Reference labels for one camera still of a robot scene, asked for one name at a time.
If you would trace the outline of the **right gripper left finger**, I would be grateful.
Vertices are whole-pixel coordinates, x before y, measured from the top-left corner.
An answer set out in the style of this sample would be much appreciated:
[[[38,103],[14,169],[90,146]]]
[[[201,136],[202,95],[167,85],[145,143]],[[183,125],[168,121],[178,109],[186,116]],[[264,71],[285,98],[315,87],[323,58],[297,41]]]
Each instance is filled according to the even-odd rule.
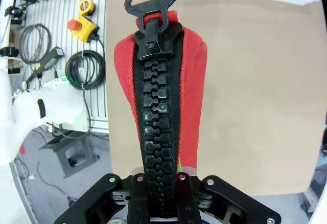
[[[124,179],[113,173],[104,175],[54,223],[109,223],[125,207],[126,223],[148,223],[148,190],[142,167]]]

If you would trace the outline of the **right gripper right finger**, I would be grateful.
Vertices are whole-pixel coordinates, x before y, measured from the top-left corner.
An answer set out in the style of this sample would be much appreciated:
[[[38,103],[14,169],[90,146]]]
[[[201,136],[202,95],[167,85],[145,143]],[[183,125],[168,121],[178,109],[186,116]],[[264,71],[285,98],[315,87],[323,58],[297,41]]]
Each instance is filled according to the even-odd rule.
[[[280,214],[248,196],[223,179],[209,175],[200,180],[178,174],[179,223],[281,223]]]

